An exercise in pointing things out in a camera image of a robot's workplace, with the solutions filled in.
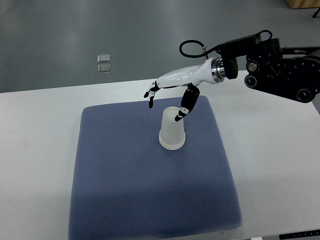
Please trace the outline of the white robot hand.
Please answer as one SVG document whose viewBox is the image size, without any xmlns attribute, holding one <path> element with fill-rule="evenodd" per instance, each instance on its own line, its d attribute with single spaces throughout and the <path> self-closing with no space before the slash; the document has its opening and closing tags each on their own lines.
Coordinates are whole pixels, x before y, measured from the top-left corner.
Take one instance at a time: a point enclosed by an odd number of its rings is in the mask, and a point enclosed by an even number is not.
<svg viewBox="0 0 320 240">
<path fill-rule="evenodd" d="M 198 85 L 203 82 L 209 84 L 219 84 L 226 77 L 224 64 L 221 57 L 209 58 L 201 65 L 194 65 L 170 71 L 157 80 L 155 80 L 147 89 L 144 98 L 148 98 L 148 107 L 151 109 L 154 105 L 154 97 L 159 88 L 186 86 L 178 114 L 174 120 L 182 120 L 194 109 L 200 96 Z"/>
</svg>

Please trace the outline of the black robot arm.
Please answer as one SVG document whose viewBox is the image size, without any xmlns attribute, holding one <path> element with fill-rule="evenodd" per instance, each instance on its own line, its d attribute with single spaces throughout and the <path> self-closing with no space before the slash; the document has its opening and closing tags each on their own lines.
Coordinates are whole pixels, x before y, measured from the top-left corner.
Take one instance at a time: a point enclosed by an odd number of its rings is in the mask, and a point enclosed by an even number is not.
<svg viewBox="0 0 320 240">
<path fill-rule="evenodd" d="M 320 48 L 281 47 L 277 38 L 262 40 L 264 30 L 242 38 L 227 41 L 206 49 L 194 39 L 179 46 L 186 58 L 203 58 L 201 65 L 184 67 L 156 79 L 146 90 L 149 108 L 157 91 L 186 87 L 180 108 L 174 120 L 179 122 L 195 107 L 200 96 L 201 83 L 219 84 L 224 79 L 238 76 L 238 57 L 246 58 L 245 85 L 253 90 L 290 99 L 300 103 L 311 102 L 320 93 Z"/>
</svg>

